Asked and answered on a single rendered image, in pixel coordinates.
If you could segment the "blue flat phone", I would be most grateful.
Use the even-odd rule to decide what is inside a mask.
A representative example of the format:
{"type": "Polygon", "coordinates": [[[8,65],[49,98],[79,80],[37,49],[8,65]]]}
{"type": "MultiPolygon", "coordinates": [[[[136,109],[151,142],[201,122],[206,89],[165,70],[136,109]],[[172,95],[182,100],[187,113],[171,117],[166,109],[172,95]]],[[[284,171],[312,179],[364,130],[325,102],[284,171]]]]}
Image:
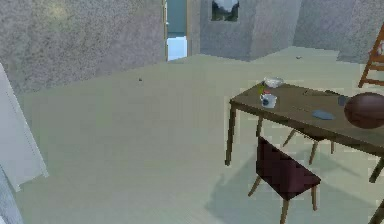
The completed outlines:
{"type": "Polygon", "coordinates": [[[334,115],[323,110],[314,110],[312,116],[321,120],[333,120],[334,115]]]}

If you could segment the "orange wooden ladder shelf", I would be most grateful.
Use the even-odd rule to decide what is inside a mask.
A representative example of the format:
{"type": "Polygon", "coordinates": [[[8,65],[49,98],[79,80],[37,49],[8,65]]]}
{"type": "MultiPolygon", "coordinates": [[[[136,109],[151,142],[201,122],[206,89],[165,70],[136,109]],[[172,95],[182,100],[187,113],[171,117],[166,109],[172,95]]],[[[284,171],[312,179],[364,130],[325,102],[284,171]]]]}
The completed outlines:
{"type": "Polygon", "coordinates": [[[384,81],[368,78],[368,73],[370,70],[384,72],[384,50],[379,50],[381,43],[384,43],[384,22],[382,23],[372,50],[369,52],[368,61],[358,83],[359,88],[362,88],[364,84],[384,86],[384,81]]]}

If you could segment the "brown wooden dining table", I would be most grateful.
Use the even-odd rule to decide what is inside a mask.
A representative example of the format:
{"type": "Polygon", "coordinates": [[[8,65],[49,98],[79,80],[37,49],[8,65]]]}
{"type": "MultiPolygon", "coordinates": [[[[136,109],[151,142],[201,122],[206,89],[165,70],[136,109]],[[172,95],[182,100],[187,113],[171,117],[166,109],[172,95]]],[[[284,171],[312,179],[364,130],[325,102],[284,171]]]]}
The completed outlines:
{"type": "Polygon", "coordinates": [[[264,108],[257,84],[230,99],[228,139],[225,164],[231,163],[236,112],[255,115],[261,122],[269,120],[313,136],[377,156],[379,162],[369,178],[374,183],[384,169],[384,125],[375,129],[362,129],[352,125],[345,117],[344,106],[338,105],[340,95],[291,84],[270,88],[269,94],[277,97],[274,108],[264,108]],[[333,120],[321,120],[312,116],[314,110],[334,115],[333,120]]]}

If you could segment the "framed landscape picture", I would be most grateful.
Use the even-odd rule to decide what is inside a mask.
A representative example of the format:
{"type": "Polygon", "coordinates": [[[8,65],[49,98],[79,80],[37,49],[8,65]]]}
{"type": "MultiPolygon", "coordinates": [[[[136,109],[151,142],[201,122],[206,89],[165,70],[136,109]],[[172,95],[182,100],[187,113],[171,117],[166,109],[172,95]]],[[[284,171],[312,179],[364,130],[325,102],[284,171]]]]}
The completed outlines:
{"type": "Polygon", "coordinates": [[[212,0],[211,20],[236,22],[239,7],[239,0],[212,0]]]}

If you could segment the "dark maroon dining chair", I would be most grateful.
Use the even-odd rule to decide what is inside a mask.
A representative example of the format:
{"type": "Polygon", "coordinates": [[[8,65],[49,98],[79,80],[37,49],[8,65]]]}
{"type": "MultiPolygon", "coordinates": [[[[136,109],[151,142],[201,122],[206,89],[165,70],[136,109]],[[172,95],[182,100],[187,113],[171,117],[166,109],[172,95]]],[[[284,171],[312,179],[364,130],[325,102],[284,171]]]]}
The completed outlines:
{"type": "Polygon", "coordinates": [[[279,224],[286,224],[290,201],[306,191],[311,192],[312,209],[318,209],[317,187],[321,178],[261,136],[258,137],[255,171],[257,177],[248,196],[253,195],[261,181],[266,182],[283,200],[279,224]]]}

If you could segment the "white room door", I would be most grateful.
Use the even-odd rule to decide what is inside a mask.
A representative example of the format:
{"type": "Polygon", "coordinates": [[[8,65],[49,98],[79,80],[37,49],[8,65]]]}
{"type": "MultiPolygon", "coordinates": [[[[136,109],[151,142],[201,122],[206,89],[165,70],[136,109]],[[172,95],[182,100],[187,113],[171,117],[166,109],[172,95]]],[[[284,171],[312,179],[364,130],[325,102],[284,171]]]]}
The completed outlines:
{"type": "Polygon", "coordinates": [[[48,171],[0,63],[0,166],[14,190],[48,171]]]}

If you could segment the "white mug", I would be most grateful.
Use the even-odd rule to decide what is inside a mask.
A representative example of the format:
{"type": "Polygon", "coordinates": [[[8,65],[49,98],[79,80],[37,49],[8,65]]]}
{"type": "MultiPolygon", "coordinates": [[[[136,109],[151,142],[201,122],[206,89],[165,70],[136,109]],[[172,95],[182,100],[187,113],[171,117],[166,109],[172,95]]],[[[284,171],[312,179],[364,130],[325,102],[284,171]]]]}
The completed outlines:
{"type": "Polygon", "coordinates": [[[274,108],[277,102],[277,97],[273,94],[261,94],[261,104],[264,108],[274,108]]]}

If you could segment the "wooden chair behind table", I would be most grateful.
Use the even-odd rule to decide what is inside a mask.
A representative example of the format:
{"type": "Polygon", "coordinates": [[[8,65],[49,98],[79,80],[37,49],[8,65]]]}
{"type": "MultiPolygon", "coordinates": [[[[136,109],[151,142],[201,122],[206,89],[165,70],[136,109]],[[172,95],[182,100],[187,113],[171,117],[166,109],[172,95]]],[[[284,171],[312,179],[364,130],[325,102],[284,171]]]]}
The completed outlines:
{"type": "MultiPolygon", "coordinates": [[[[293,136],[297,133],[301,134],[304,138],[308,138],[308,139],[311,139],[313,141],[310,157],[308,160],[309,165],[312,165],[316,151],[317,151],[317,148],[318,148],[318,145],[321,141],[324,141],[325,138],[309,135],[308,133],[304,133],[304,132],[300,132],[296,129],[292,129],[291,132],[289,133],[289,135],[287,136],[286,140],[284,141],[282,147],[285,147],[289,143],[289,141],[293,138],[293,136]]],[[[330,152],[331,152],[331,154],[333,154],[335,152],[335,142],[333,142],[331,140],[329,140],[329,141],[330,141],[330,152]]]]}

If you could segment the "brown round ball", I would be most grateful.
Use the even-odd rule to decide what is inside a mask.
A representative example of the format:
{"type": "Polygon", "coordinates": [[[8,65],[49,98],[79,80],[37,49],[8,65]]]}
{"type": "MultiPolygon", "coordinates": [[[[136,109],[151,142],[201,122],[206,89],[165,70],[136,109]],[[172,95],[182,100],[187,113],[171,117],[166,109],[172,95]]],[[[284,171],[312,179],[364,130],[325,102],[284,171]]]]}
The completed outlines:
{"type": "Polygon", "coordinates": [[[357,94],[347,100],[344,114],[358,128],[379,128],[384,125],[384,96],[373,92],[357,94]]]}

